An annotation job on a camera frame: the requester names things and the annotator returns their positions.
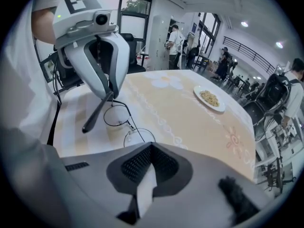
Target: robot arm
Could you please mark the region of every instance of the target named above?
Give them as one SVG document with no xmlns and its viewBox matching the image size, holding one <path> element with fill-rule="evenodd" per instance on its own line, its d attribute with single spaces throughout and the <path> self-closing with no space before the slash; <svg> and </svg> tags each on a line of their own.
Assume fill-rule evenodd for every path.
<svg viewBox="0 0 304 228">
<path fill-rule="evenodd" d="M 62 0 L 53 22 L 62 66 L 73 67 L 101 99 L 111 91 L 113 98 L 119 95 L 129 66 L 129 45 L 109 22 L 110 15 L 101 0 Z"/>
</svg>

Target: noodles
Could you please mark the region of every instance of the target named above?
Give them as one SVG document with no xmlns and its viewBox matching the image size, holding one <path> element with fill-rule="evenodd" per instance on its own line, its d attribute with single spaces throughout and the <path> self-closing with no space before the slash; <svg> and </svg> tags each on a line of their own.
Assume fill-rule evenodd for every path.
<svg viewBox="0 0 304 228">
<path fill-rule="evenodd" d="M 214 94 L 211 94 L 208 90 L 201 91 L 200 96 L 210 105 L 219 106 L 219 101 Z"/>
</svg>

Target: white plate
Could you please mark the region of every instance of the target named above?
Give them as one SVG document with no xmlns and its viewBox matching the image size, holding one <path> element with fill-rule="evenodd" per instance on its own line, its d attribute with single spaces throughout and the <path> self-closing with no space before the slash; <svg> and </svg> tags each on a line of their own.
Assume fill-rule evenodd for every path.
<svg viewBox="0 0 304 228">
<path fill-rule="evenodd" d="M 200 92 L 204 91 L 204 90 L 208 90 L 211 94 L 214 94 L 219 102 L 219 106 L 212 106 L 210 105 L 207 101 L 205 101 L 201 96 L 200 96 Z M 195 86 L 193 89 L 194 93 L 196 94 L 196 96 L 207 106 L 209 106 L 210 108 L 212 108 L 213 110 L 216 110 L 218 112 L 224 112 L 226 107 L 224 102 L 222 101 L 222 99 L 215 93 L 213 92 L 211 89 L 207 88 L 207 87 L 202 87 L 202 86 Z"/>
</svg>

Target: tree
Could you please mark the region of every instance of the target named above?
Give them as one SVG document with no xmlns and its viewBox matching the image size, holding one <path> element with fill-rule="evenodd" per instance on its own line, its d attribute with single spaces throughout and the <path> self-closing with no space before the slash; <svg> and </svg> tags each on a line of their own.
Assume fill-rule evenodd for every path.
<svg viewBox="0 0 304 228">
<path fill-rule="evenodd" d="M 127 0 L 127 7 L 122 11 L 137 12 L 147 14 L 148 2 L 145 0 Z"/>
</svg>

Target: ceiling light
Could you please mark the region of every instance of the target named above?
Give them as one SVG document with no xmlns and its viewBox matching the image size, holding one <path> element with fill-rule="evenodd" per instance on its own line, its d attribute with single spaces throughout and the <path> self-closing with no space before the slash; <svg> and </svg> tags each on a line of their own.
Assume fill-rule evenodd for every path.
<svg viewBox="0 0 304 228">
<path fill-rule="evenodd" d="M 281 49 L 283 48 L 283 45 L 280 42 L 276 42 L 276 46 Z"/>
<path fill-rule="evenodd" d="M 241 25 L 244 27 L 248 27 L 248 24 L 246 22 L 242 22 Z"/>
</svg>

